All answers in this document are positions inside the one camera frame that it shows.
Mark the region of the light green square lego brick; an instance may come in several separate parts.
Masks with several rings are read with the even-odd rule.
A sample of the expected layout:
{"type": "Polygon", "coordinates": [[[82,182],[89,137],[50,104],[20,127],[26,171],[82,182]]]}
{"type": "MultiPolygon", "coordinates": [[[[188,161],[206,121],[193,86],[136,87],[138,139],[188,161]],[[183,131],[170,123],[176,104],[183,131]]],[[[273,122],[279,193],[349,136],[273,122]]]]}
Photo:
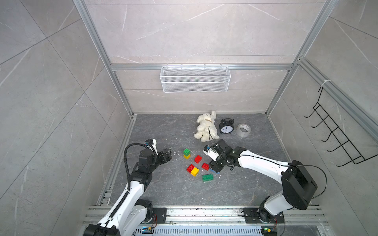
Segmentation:
{"type": "Polygon", "coordinates": [[[186,148],[186,149],[183,151],[183,154],[184,154],[185,156],[188,156],[188,155],[191,154],[191,151],[190,151],[188,148],[186,148]]]}

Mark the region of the red square lego brick top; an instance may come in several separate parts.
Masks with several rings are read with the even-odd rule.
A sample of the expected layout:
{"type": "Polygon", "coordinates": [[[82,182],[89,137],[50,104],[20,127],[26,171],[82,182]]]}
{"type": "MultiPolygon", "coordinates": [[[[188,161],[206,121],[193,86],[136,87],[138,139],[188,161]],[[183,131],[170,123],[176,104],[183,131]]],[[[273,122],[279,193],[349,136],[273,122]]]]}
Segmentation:
{"type": "Polygon", "coordinates": [[[196,158],[195,158],[195,163],[199,164],[202,160],[202,157],[200,155],[198,155],[196,158]]]}

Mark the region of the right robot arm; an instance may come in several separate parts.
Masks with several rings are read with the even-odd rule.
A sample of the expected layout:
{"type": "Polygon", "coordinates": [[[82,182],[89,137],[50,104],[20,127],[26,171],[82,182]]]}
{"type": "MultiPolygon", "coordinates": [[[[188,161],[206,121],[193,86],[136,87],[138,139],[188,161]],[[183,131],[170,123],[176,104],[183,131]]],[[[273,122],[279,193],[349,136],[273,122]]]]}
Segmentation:
{"type": "Polygon", "coordinates": [[[299,161],[277,161],[243,147],[232,149],[221,145],[206,145],[204,153],[212,159],[209,166],[216,173],[225,166],[241,167],[259,172],[282,185],[281,191],[265,198],[259,206],[257,213],[263,223],[271,223],[284,210],[306,210],[318,188],[305,165],[299,161]]]}

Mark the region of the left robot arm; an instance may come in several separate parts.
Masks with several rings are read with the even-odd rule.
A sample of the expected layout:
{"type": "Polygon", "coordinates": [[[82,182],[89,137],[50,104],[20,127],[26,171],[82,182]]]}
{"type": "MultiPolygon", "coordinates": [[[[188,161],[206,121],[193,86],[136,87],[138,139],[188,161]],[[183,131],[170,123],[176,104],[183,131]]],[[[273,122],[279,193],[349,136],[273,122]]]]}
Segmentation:
{"type": "Polygon", "coordinates": [[[142,223],[152,224],[147,227],[148,231],[158,223],[164,223],[164,216],[154,213],[152,202],[141,197],[152,180],[152,172],[171,158],[171,150],[167,148],[157,153],[151,149],[142,150],[136,169],[129,177],[131,181],[115,205],[97,224],[89,224],[83,235],[133,236],[142,223]]]}

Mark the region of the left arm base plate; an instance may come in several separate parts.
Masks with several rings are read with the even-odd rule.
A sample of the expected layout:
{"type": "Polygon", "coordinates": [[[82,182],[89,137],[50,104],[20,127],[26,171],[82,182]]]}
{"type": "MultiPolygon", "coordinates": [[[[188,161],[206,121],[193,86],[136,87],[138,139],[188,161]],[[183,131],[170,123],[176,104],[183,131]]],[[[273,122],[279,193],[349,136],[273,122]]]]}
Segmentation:
{"type": "Polygon", "coordinates": [[[135,205],[126,219],[130,224],[164,224],[167,217],[166,207],[135,205]]]}

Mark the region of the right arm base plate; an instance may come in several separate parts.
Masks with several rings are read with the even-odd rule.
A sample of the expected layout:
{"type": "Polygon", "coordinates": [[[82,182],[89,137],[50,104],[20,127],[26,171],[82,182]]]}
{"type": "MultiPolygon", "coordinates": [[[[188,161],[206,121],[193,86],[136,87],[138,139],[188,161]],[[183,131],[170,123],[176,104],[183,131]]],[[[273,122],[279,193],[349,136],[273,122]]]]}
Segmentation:
{"type": "Polygon", "coordinates": [[[284,215],[280,212],[278,215],[273,216],[268,211],[257,207],[245,207],[241,211],[241,216],[244,217],[245,222],[250,223],[265,223],[265,224],[283,224],[284,215]]]}

